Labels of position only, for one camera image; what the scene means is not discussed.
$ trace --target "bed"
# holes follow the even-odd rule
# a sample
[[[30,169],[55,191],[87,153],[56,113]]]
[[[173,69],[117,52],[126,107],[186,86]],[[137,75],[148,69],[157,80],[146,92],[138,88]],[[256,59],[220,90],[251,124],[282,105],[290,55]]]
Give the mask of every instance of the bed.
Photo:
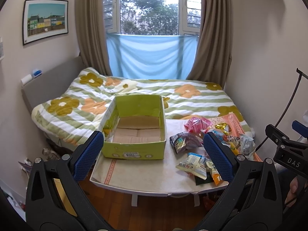
[[[124,79],[84,68],[81,57],[43,73],[22,88],[33,122],[56,144],[74,150],[98,129],[117,95],[157,94],[166,119],[213,118],[233,112],[244,132],[251,130],[230,97],[215,83],[187,80]]]

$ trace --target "framed picture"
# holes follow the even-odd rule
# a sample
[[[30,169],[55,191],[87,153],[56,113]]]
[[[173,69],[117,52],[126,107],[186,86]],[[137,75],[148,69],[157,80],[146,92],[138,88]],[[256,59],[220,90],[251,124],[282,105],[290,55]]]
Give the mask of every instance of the framed picture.
[[[46,37],[67,34],[65,0],[25,0],[23,7],[23,45]]]

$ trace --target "white sticker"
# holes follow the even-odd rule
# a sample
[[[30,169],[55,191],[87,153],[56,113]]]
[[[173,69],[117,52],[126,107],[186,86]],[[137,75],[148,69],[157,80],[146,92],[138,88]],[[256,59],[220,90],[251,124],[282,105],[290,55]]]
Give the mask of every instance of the white sticker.
[[[139,158],[140,157],[138,152],[123,152],[123,156],[126,158],[128,157]]]

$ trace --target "light blue fabric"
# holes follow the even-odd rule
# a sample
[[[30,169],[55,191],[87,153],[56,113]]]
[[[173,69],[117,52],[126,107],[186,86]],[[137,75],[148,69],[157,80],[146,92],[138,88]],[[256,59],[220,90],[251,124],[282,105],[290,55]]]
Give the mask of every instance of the light blue fabric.
[[[112,74],[129,79],[186,79],[197,43],[197,36],[107,34]]]

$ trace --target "hardwood floor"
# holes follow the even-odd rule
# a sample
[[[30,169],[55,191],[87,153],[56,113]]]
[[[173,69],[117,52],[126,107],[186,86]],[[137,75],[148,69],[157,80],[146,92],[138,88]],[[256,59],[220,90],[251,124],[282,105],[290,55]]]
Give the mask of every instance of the hardwood floor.
[[[206,215],[202,199],[200,206],[194,207],[191,194],[183,198],[139,196],[138,207],[132,207],[131,195],[97,187],[89,181],[89,176],[79,184],[97,211],[116,229],[189,230]]]

